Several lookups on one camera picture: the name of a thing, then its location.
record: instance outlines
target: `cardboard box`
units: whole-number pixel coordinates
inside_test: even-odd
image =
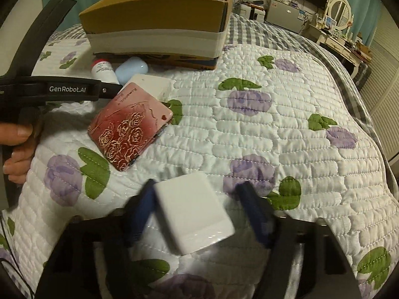
[[[95,54],[214,69],[233,0],[101,0],[79,14]]]

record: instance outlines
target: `purple flower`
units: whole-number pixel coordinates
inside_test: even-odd
[[[50,196],[63,207],[76,204],[82,189],[82,174],[76,160],[68,155],[55,155],[47,163],[44,185]]]
[[[200,276],[178,274],[159,284],[147,299],[215,299],[212,284]]]
[[[80,46],[80,45],[82,45],[83,43],[85,43],[86,41],[87,41],[87,39],[78,40],[78,41],[76,42],[75,46]]]
[[[260,197],[266,197],[275,186],[275,168],[256,154],[245,155],[230,162],[229,175],[223,178],[223,192],[234,199],[235,186],[249,181]]]
[[[255,116],[258,112],[268,111],[271,105],[270,95],[254,90],[234,90],[227,98],[229,109],[249,117]]]
[[[67,61],[70,61],[71,59],[73,59],[73,57],[76,55],[76,52],[70,52],[67,56],[65,56],[63,59],[61,59],[61,61],[59,62],[60,64],[64,64]]]
[[[288,59],[277,59],[275,61],[275,65],[280,70],[289,71],[293,73],[299,72],[297,65]]]
[[[0,248],[0,258],[5,259],[10,264],[14,265],[14,260],[12,259],[10,253],[3,248]]]
[[[373,290],[372,285],[369,284],[366,279],[358,280],[358,283],[362,299],[369,299]]]
[[[345,128],[333,126],[327,130],[327,139],[337,148],[355,148],[358,139]]]
[[[223,51],[224,52],[229,51],[230,49],[233,49],[234,47],[235,47],[234,45],[224,45],[223,46]]]

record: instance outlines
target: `blue computer mouse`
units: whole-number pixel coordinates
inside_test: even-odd
[[[115,70],[116,77],[122,85],[129,82],[133,75],[146,73],[148,73],[147,63],[136,56],[130,57]]]

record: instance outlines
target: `white bottle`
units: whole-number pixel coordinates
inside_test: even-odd
[[[105,59],[97,59],[93,62],[91,74],[102,82],[119,84],[111,63]]]

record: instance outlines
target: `finger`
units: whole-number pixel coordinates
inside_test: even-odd
[[[33,136],[30,136],[26,142],[14,147],[11,158],[6,160],[4,164],[10,164],[12,162],[15,163],[24,159],[31,158],[35,153],[36,146],[37,139],[35,139]]]
[[[0,122],[0,144],[1,145],[19,145],[24,143],[32,134],[33,126],[17,125],[8,122]]]
[[[31,159],[22,160],[20,162],[11,163],[3,166],[3,173],[8,175],[23,175],[30,169]]]
[[[9,175],[8,179],[16,184],[24,184],[26,182],[26,174],[20,176]]]

